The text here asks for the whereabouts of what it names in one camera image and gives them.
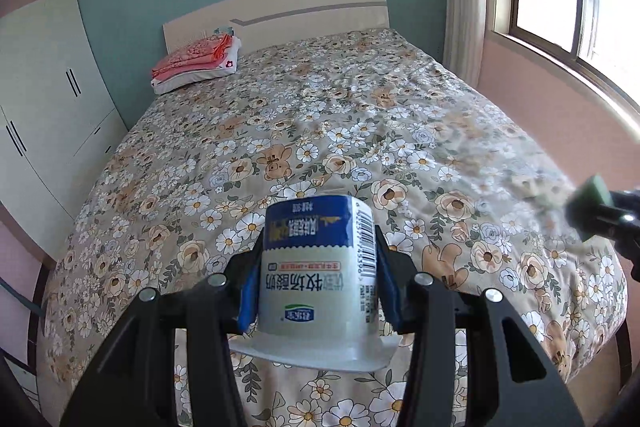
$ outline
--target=gray stripe on headboard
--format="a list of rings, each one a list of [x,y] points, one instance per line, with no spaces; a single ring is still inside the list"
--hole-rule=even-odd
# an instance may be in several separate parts
[[[273,15],[265,15],[264,17],[257,17],[255,19],[249,19],[247,21],[241,21],[240,19],[231,19],[230,22],[239,26],[250,26],[257,24],[258,22],[271,21],[274,19],[280,19],[282,17],[289,17],[290,15],[300,15],[301,13],[313,13],[323,12],[327,10],[339,10],[340,8],[362,8],[367,6],[386,6],[386,2],[383,1],[370,1],[370,2],[347,2],[344,4],[327,4],[326,6],[314,6],[312,8],[303,8],[300,10],[291,10],[288,12],[274,13]]]

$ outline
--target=white pillow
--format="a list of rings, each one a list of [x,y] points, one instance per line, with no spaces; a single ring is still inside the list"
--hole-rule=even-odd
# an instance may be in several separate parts
[[[242,42],[236,36],[233,37],[231,45],[226,49],[225,58],[216,68],[185,71],[172,76],[168,80],[161,82],[157,86],[153,86],[156,94],[164,94],[166,92],[178,89],[179,87],[193,84],[201,80],[209,80],[210,78],[220,78],[228,74],[236,73],[238,67],[238,51],[242,46]]]

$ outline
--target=window sill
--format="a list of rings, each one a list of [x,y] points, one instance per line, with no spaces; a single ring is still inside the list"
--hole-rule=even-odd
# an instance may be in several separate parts
[[[631,108],[626,108],[624,102],[615,100],[591,80],[528,42],[513,35],[495,31],[488,31],[486,37],[544,68],[581,95],[603,107],[620,123],[635,142],[640,142],[640,114]]]

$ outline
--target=pillow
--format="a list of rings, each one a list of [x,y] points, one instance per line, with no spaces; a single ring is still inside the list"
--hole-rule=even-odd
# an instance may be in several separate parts
[[[233,37],[232,44],[226,49],[225,56],[221,62],[210,62],[209,64],[192,64],[191,66],[183,66],[190,68],[187,71],[178,72],[164,82],[151,81],[151,86],[156,94],[164,94],[166,92],[178,89],[179,87],[193,84],[201,80],[209,80],[210,78],[219,78],[228,74],[236,73],[238,67],[238,50],[242,46],[242,42],[238,37]]]
[[[162,74],[167,74],[169,78],[173,76],[170,71],[180,66],[221,62],[225,49],[231,45],[233,34],[234,29],[230,26],[216,28],[210,37],[190,42],[160,60],[151,69],[151,76],[161,78]]]

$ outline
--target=window frame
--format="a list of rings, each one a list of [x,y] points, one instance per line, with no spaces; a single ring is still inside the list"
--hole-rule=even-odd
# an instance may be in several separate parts
[[[580,46],[583,38],[589,38],[590,36],[584,35],[584,0],[576,0],[576,13],[575,13],[575,26],[574,26],[574,40],[572,42],[572,49],[568,52],[554,42],[550,42],[535,33],[532,33],[524,28],[518,26],[518,5],[519,0],[511,0],[511,13],[509,19],[509,35],[530,44],[531,46],[540,49],[546,54],[558,60],[566,67],[580,74],[591,84],[594,84],[598,89],[603,91],[606,95],[610,96],[618,103],[621,103],[627,110],[631,110],[635,113],[635,118],[640,117],[640,105],[636,103],[623,89],[621,89],[615,82],[613,82],[604,73],[591,66],[587,61],[578,56]]]

